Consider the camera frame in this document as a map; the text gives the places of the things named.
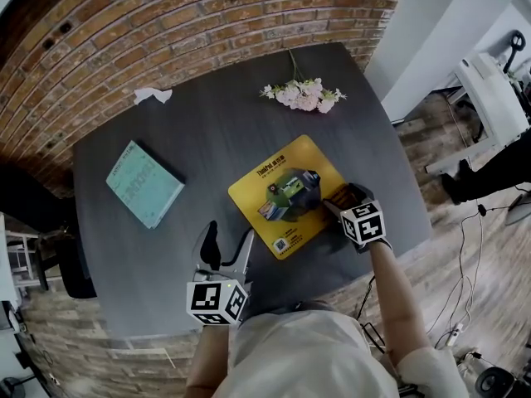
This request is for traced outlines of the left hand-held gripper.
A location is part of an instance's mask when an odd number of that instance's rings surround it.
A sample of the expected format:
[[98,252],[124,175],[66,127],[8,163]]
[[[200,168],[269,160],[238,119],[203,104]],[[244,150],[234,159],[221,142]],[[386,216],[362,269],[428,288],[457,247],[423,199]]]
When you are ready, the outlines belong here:
[[255,231],[250,228],[241,238],[236,253],[223,261],[217,244],[217,222],[210,221],[200,235],[200,263],[187,283],[186,311],[203,326],[238,324],[249,298],[251,286],[246,272]]

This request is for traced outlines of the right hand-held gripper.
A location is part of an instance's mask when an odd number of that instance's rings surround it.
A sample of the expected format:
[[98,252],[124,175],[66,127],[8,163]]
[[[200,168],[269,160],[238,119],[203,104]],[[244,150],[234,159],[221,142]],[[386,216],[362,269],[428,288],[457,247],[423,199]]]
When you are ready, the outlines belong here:
[[342,209],[330,199],[323,199],[324,206],[341,222],[344,235],[351,240],[359,254],[368,251],[373,242],[381,242],[390,249],[382,208],[373,193],[366,187],[350,182],[348,204]]

